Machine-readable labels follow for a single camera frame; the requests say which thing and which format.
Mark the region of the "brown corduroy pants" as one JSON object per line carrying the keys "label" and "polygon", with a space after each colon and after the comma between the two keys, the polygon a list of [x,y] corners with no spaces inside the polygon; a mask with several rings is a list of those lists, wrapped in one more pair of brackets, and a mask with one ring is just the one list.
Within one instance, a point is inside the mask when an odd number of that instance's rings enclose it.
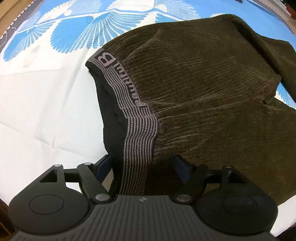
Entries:
{"label": "brown corduroy pants", "polygon": [[141,195],[171,156],[232,165],[282,204],[295,195],[295,50],[235,15],[129,31],[86,62],[116,190]]}

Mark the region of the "blue white patterned bedsheet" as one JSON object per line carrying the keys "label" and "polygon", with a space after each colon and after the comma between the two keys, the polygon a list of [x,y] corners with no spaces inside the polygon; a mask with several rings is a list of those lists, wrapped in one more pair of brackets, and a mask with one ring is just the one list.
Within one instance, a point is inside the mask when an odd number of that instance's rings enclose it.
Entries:
{"label": "blue white patterned bedsheet", "polygon": [[61,174],[39,182],[54,165],[75,169],[110,155],[86,67],[95,52],[143,26],[220,15],[295,50],[286,6],[269,1],[32,1],[18,15],[1,37],[1,202],[8,205],[1,231],[9,240],[287,240],[295,232],[295,195],[278,204],[239,170],[250,181],[249,204],[171,201],[173,156],[148,175],[141,195],[116,190],[112,156],[102,183],[108,203],[89,201]]}

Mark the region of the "wooden bed frame edge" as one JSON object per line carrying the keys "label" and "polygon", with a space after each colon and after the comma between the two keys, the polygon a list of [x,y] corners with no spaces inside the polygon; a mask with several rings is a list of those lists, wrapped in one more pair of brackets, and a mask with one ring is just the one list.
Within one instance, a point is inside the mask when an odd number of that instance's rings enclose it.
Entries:
{"label": "wooden bed frame edge", "polygon": [[27,0],[4,0],[1,1],[0,12],[0,35],[4,34],[7,28],[21,14],[21,12],[31,3]]}

